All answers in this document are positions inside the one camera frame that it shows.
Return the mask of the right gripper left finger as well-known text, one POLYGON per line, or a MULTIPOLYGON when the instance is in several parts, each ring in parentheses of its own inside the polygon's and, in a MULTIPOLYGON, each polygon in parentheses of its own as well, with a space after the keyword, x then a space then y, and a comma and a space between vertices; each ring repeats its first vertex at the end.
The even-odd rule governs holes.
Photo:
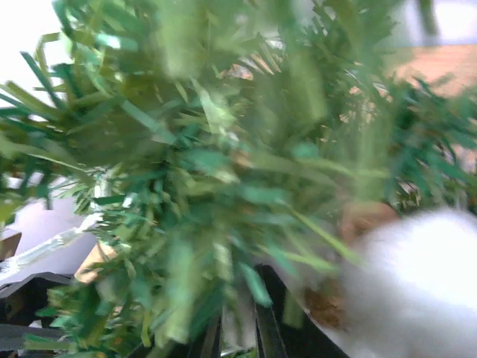
POLYGON ((163 348, 157 348, 155 345, 146 348, 140 344, 128 357, 220 357, 221 311, 219 309, 209 312, 202 310, 197 313, 192 319, 190 333, 192 339, 186 344, 168 342, 163 348))

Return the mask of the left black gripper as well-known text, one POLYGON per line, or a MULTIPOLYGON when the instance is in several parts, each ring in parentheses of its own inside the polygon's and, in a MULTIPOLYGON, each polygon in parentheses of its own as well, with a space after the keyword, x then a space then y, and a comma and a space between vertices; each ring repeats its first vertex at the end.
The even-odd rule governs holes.
POLYGON ((24 345, 24 336, 31 334, 59 339, 63 333, 49 325, 54 318, 40 317, 37 312, 48 306, 48 290, 70 283, 70 275, 43 272, 1 285, 1 352, 13 353, 24 345))

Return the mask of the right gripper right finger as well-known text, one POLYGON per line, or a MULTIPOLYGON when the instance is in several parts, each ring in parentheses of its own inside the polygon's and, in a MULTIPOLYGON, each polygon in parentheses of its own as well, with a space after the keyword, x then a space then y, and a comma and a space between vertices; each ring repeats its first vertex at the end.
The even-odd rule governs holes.
POLYGON ((346 354, 305 314, 283 281, 267 265, 256 267, 271 306, 255 305, 259 357, 345 357, 346 354), (285 307, 297 309, 299 327, 285 323, 285 307))

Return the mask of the clear string lights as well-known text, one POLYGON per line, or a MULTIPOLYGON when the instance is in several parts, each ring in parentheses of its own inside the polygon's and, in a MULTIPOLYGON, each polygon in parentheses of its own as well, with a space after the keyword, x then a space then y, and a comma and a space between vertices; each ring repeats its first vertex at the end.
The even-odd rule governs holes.
POLYGON ((98 204, 92 205, 92 213, 81 222, 80 226, 69 228, 20 255, 7 258, 3 261, 1 263, 1 280, 5 280, 17 274, 23 270, 23 268, 41 260, 47 254, 65 248, 75 242, 83 233, 103 219, 103 214, 98 207, 98 204))

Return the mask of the white cotton boll ornament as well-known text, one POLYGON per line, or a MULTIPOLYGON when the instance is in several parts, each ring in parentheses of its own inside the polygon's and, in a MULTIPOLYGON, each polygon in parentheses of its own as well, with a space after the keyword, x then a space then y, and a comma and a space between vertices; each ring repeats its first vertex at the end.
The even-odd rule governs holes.
POLYGON ((349 357, 476 355, 476 216, 439 207, 343 230, 358 262, 338 279, 349 357))

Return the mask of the small green christmas tree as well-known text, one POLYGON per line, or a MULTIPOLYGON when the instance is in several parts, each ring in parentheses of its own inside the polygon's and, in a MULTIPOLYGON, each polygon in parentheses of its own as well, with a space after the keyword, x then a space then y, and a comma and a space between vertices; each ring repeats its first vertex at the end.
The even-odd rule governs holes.
POLYGON ((344 326, 341 232, 419 210, 476 216, 476 86, 391 69, 393 1, 54 1, 60 30, 1 84, 1 221, 57 179, 106 245, 48 291, 58 357, 192 339, 219 309, 252 348, 270 266, 305 314, 344 326))

